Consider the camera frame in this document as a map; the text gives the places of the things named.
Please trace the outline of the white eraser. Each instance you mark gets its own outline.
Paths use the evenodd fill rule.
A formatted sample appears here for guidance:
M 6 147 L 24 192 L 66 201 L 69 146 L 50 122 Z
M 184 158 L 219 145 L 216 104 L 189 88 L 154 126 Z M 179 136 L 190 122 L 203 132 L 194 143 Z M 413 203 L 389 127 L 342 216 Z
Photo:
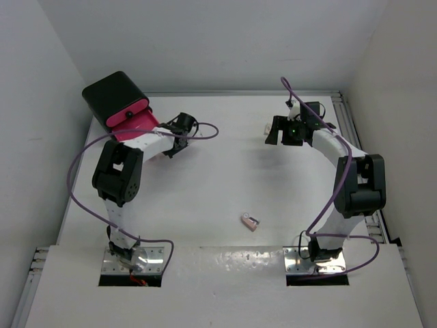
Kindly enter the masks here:
M 271 124 L 267 124 L 265 125 L 265 129 L 264 129 L 264 135 L 269 135 L 270 131 L 271 131 L 272 125 Z

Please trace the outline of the pink eraser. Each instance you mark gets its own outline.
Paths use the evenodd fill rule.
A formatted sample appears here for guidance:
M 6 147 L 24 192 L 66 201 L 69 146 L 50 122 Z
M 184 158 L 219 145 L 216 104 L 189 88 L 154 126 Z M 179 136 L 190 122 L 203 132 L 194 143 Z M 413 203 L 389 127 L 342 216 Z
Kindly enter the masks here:
M 259 220 L 257 220 L 256 218 L 250 216 L 250 214 L 248 214 L 248 213 L 243 213 L 241 215 L 241 217 L 240 217 L 240 221 L 251 232 L 256 231 L 256 229 L 257 229 L 257 227 L 259 225 Z

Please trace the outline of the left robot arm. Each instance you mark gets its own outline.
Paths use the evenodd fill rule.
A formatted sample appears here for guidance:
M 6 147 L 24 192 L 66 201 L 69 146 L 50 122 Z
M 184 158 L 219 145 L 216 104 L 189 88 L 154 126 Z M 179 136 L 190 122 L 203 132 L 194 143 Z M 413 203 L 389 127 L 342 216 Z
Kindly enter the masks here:
M 193 116 L 180 113 L 148 132 L 121 131 L 119 139 L 104 145 L 91 183 L 103 199 L 109 217 L 109 250 L 133 271 L 146 263 L 146 256 L 139 250 L 139 238 L 125 234 L 128 203 L 139 192 L 143 164 L 159 154 L 173 157 L 188 146 L 188 139 L 196 136 L 198 130 Z

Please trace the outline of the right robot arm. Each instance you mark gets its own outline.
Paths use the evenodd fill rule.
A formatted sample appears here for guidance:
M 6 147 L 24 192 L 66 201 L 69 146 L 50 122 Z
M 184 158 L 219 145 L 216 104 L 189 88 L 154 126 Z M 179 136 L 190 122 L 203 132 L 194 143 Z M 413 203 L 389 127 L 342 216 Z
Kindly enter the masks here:
M 336 169 L 333 195 L 325 206 L 332 212 L 318 231 L 312 226 L 306 231 L 310 238 L 307 259 L 312 262 L 336 258 L 353 229 L 386 204 L 384 158 L 354 147 L 323 118 L 319 102 L 305 102 L 295 116 L 274 116 L 265 140 L 269 145 L 308 144 Z

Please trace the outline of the black drawer cabinet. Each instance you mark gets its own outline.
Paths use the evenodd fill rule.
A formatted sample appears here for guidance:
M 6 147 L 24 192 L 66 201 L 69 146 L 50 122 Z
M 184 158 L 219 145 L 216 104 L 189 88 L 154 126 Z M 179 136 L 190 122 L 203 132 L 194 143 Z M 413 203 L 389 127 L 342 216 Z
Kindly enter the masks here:
M 106 120 L 110 116 L 142 98 L 148 99 L 132 79 L 122 71 L 114 72 L 87 86 L 82 91 L 82 97 L 106 132 L 111 132 L 106 125 Z

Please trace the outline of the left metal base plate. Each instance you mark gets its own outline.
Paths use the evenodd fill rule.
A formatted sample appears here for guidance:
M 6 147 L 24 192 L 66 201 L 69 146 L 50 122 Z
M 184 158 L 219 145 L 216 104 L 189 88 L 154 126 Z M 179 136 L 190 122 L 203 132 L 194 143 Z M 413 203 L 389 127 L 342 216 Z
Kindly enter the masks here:
M 163 247 L 137 247 L 133 249 L 130 260 L 112 254 L 105 249 L 101 273 L 103 275 L 160 275 L 164 267 Z

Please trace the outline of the metal base plate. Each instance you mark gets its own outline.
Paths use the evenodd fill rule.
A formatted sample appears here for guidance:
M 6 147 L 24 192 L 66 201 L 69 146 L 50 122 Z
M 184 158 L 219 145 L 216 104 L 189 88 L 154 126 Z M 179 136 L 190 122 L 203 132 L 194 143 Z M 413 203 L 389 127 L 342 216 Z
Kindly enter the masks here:
M 164 267 L 163 247 L 137 247 L 133 249 L 130 260 L 112 254 L 105 249 L 101 273 L 103 275 L 160 275 Z
M 333 275 L 346 271 L 346 262 L 341 252 L 336 258 L 328 260 L 315 260 L 312 262 L 308 256 L 308 247 L 301 247 L 301 254 L 297 246 L 284 247 L 284 265 L 288 275 Z

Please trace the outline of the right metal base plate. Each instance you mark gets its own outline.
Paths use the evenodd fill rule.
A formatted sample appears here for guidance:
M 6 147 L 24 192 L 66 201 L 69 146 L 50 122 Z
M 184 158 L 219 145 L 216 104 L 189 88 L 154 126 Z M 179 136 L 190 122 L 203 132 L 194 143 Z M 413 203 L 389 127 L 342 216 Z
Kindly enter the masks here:
M 301 254 L 297 246 L 284 247 L 284 265 L 288 275 L 333 275 L 346 271 L 346 262 L 341 252 L 336 258 L 328 260 L 315 260 L 312 262 L 308 256 L 308 247 L 301 247 Z

